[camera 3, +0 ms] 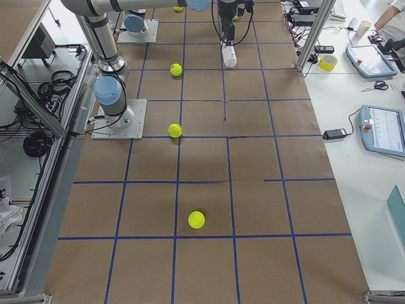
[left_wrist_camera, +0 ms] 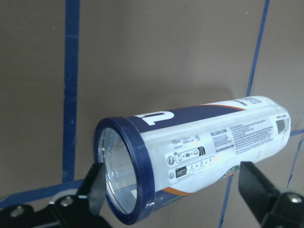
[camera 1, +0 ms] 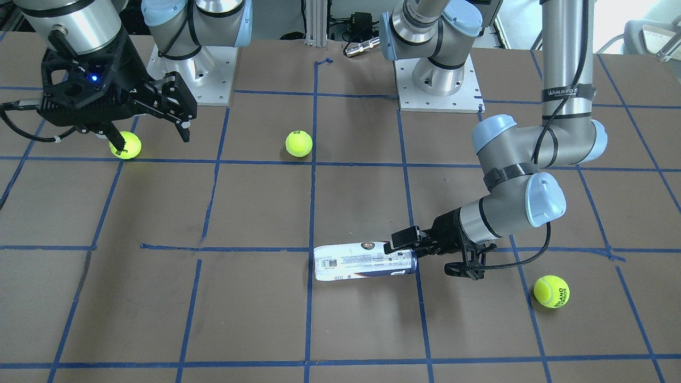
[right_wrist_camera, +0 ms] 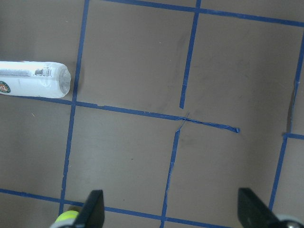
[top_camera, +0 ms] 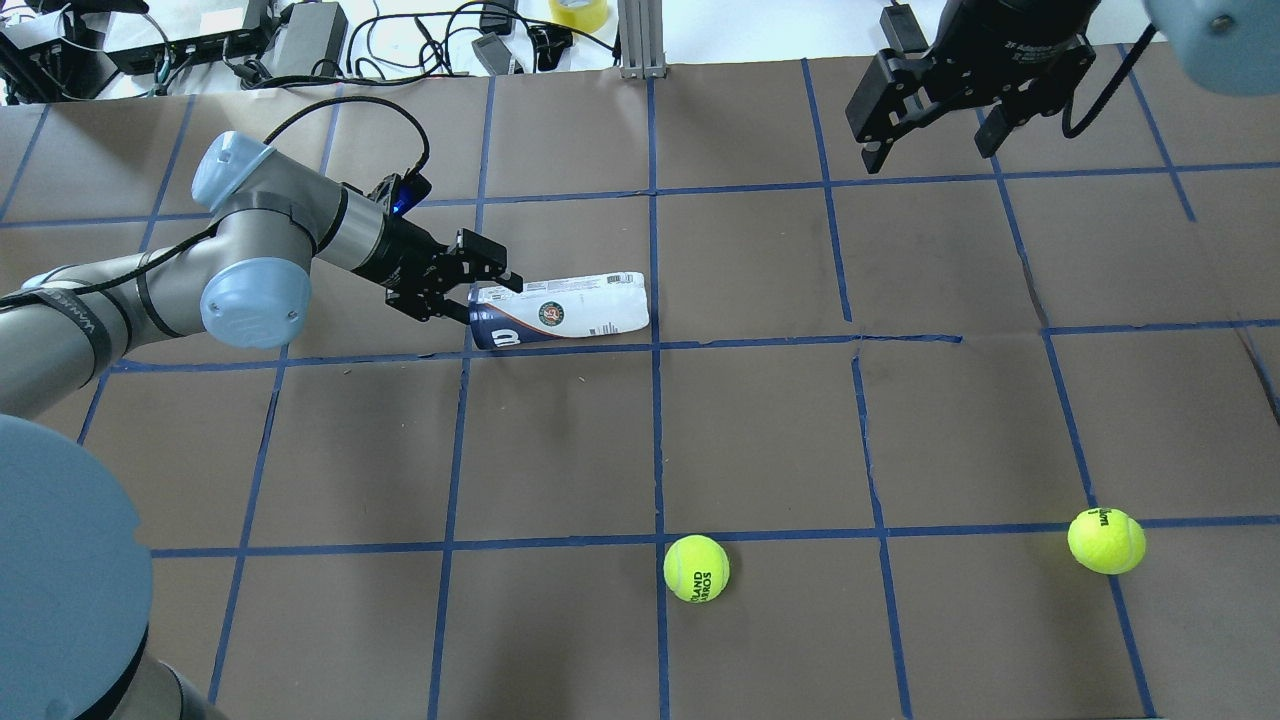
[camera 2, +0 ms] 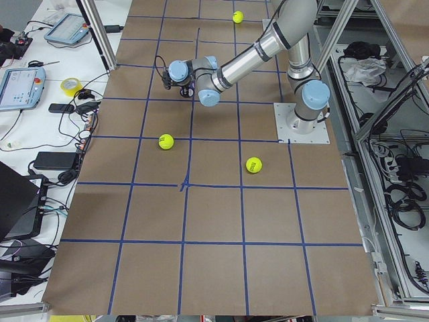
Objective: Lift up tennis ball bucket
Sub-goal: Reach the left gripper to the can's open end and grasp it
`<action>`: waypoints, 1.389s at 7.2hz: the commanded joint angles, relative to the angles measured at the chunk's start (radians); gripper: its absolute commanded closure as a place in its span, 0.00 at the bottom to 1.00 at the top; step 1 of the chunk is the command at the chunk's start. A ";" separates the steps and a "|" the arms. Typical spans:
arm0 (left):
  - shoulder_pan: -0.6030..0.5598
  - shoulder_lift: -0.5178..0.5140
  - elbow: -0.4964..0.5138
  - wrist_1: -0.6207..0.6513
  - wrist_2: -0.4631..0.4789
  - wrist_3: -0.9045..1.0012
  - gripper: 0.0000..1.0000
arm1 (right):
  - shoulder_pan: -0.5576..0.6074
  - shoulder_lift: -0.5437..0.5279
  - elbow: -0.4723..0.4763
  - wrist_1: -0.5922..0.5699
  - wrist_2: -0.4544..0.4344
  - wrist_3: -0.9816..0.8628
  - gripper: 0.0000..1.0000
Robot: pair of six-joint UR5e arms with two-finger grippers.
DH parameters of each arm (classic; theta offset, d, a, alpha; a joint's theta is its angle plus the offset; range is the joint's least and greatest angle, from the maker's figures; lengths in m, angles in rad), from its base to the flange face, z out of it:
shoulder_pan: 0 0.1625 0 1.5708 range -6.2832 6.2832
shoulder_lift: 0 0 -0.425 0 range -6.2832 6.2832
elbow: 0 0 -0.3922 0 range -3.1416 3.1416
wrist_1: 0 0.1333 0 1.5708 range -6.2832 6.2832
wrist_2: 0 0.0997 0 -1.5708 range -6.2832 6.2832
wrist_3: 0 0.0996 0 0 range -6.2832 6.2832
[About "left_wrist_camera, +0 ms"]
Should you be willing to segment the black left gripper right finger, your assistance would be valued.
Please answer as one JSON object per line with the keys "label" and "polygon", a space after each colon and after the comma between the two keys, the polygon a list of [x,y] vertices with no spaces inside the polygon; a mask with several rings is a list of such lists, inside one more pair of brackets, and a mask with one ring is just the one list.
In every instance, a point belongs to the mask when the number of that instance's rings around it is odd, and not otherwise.
{"label": "black left gripper right finger", "polygon": [[240,163],[238,190],[261,228],[304,226],[304,196],[278,190],[254,163]]}

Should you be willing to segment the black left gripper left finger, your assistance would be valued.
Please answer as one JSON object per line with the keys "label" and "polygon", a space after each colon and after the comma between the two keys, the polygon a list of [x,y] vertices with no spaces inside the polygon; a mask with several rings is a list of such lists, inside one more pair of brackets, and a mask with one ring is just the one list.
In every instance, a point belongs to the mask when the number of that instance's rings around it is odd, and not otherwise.
{"label": "black left gripper left finger", "polygon": [[56,228],[105,228],[99,214],[106,197],[105,165],[91,166],[78,189],[57,193],[50,201]]}

